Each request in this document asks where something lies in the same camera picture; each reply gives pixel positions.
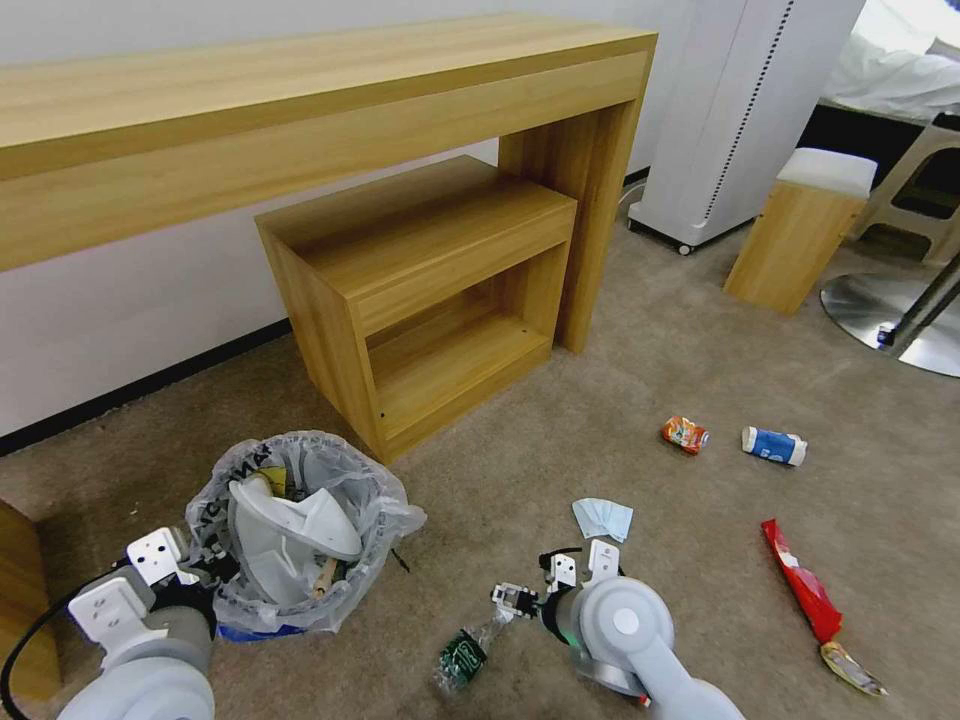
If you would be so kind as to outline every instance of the white air purifier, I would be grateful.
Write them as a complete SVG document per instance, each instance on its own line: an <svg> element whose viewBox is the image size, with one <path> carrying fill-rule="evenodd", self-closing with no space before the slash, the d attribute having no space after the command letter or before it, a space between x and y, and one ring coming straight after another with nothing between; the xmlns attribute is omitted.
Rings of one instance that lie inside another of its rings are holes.
<svg viewBox="0 0 960 720"><path fill-rule="evenodd" d="M694 2L631 229L653 229L686 255L759 214L863 3Z"/></svg>

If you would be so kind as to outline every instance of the white bedsheet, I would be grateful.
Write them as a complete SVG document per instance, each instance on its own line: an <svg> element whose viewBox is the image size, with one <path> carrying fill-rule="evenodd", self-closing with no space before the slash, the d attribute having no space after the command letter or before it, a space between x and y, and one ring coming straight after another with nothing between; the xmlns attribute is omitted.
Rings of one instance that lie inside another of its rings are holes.
<svg viewBox="0 0 960 720"><path fill-rule="evenodd" d="M914 120L960 113L960 62L907 50L887 52L851 35L823 97L856 110Z"/></svg>
<svg viewBox="0 0 960 720"><path fill-rule="evenodd" d="M938 37L960 37L960 13L944 0L867 0L823 97L913 120L960 113L960 62L925 54Z"/></svg>

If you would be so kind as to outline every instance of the beige carpet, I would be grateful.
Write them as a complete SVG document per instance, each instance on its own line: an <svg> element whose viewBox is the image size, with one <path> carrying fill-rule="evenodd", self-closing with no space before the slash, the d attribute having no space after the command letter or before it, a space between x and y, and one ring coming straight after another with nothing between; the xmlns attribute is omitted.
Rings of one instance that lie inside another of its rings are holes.
<svg viewBox="0 0 960 720"><path fill-rule="evenodd" d="M570 503L584 496L636 508L625 570L666 600L691 672L751 720L956 717L960 384L867 351L816 295L789 319L725 296L742 237L681 258L618 227L587 351L558 349L392 466L429 514L399 548L412 572L388 562L336 636L218 641L218 717L638 716L578 679L533 622L508 628L452 707L431 691L437 653L461 623L489 616L493 584L540 586L537 554L579 540ZM860 253L841 250L827 275L914 272ZM673 413L710 429L701 456L659 439ZM806 463L743 454L745 424L801 434ZM356 442L287 337L0 460L0 495L38 521L56 595L129 540L182 522L232 443L298 428ZM858 694L821 663L761 539L773 516L888 698ZM66 622L58 637L62 704L98 655Z"/></svg>

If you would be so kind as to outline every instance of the plastic trash bag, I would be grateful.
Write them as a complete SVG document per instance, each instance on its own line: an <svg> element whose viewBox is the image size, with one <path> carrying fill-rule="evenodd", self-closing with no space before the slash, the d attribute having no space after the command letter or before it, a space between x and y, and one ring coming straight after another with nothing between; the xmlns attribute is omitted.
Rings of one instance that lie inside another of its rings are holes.
<svg viewBox="0 0 960 720"><path fill-rule="evenodd" d="M299 431L245 440L220 458L210 482L187 505L191 559L217 543L228 553L239 552L227 522L229 483L270 467L286 468L288 497L290 489L294 494L289 499L300 500L326 488L360 533L363 550L347 567L344 579L323 597L292 607L261 599L241 570L221 584L214 597L221 635L243 641L305 630L336 632L373 585L393 542L419 529L426 513L407 504L403 484L389 470L341 437Z"/></svg>

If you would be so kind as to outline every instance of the wooden stool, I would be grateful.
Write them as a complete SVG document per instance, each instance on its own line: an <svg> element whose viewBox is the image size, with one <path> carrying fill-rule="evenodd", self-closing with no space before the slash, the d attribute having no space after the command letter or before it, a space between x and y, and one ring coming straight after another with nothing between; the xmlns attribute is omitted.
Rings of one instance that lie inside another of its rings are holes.
<svg viewBox="0 0 960 720"><path fill-rule="evenodd" d="M311 380L389 462L549 357L576 209L461 156L257 226Z"/></svg>
<svg viewBox="0 0 960 720"><path fill-rule="evenodd" d="M795 312L866 203L876 169L853 155L795 150L723 289L754 305Z"/></svg>
<svg viewBox="0 0 960 720"><path fill-rule="evenodd" d="M923 256L928 265L943 265L960 252L960 232L957 232L957 208L933 204L942 208L942 217L897 207L895 202L906 194L916 194L916 182L933 156L944 150L960 151L960 117L940 114L934 118L897 161L883 182L870 195L870 201L850 228L849 238L860 238L871 225L890 225L922 235L930 241Z"/></svg>

